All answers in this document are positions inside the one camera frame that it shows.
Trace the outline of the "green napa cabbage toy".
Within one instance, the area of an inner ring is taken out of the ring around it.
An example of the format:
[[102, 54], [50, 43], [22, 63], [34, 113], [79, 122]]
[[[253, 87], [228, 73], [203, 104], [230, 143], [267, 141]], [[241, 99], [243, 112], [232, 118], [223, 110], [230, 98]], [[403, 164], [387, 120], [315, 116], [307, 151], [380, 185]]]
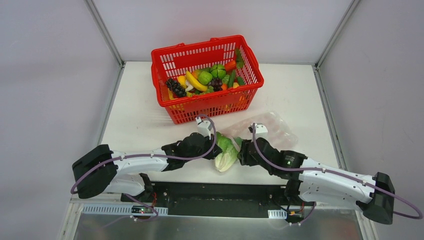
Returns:
[[221, 148], [222, 153], [214, 158], [217, 171], [223, 173], [227, 171], [238, 159], [242, 139], [240, 137], [227, 137], [220, 132], [216, 133], [216, 144]]

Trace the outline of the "clear zip top bag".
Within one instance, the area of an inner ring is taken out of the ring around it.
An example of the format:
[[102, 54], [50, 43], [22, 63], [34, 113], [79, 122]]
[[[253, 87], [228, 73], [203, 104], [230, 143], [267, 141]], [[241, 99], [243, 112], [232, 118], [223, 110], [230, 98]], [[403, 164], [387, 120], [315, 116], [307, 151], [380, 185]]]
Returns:
[[241, 149], [242, 140], [251, 140], [252, 133], [249, 127], [252, 123], [262, 124], [268, 133], [266, 139], [273, 148], [278, 150], [291, 150], [298, 143], [298, 137], [291, 131], [286, 122], [275, 112], [265, 112], [235, 122], [219, 132], [230, 138], [237, 150]]

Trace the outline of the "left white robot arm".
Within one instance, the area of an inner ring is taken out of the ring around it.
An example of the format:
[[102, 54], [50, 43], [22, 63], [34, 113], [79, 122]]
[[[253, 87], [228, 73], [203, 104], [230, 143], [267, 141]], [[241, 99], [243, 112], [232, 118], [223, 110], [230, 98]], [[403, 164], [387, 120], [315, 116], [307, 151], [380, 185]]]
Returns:
[[153, 195], [147, 172], [174, 171], [192, 160], [213, 160], [222, 152], [214, 135], [197, 132], [148, 152], [123, 153], [101, 144], [72, 164], [75, 183], [70, 192], [80, 199], [127, 194], [144, 203]]

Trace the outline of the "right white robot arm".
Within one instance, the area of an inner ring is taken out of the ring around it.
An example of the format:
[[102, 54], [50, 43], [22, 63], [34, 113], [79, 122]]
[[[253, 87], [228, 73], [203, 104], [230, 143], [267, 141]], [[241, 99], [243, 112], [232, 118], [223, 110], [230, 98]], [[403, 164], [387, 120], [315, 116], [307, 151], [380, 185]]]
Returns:
[[319, 163], [303, 153], [277, 150], [259, 137], [237, 140], [243, 166], [261, 166], [271, 176], [287, 180], [284, 200], [290, 205], [321, 202], [362, 212], [371, 221], [391, 225], [395, 188], [389, 175], [348, 172]]

